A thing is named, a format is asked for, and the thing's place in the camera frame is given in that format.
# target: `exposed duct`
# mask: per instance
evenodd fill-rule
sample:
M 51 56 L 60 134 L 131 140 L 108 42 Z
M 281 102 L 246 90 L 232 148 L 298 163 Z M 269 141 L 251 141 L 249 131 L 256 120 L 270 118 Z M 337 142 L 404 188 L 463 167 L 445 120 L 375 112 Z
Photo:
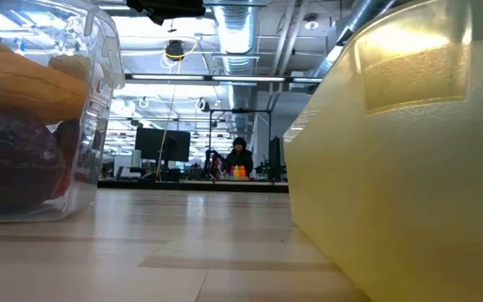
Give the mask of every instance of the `exposed duct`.
M 351 14 L 333 24 L 328 41 L 331 43 L 330 53 L 337 45 L 342 46 L 358 29 L 375 17 L 385 13 L 396 0 L 357 0 L 353 4 Z M 323 78 L 333 65 L 333 60 L 327 56 L 314 69 L 310 76 Z
M 217 32 L 222 52 L 242 55 L 252 50 L 256 33 L 257 11 L 252 7 L 215 6 Z M 223 65 L 229 75 L 251 75 L 254 72 L 254 59 L 243 57 L 224 57 Z M 231 86 L 229 96 L 232 108 L 251 108 L 253 89 L 250 86 Z M 234 116 L 234 127 L 239 133 L 249 133 L 252 128 L 246 117 Z

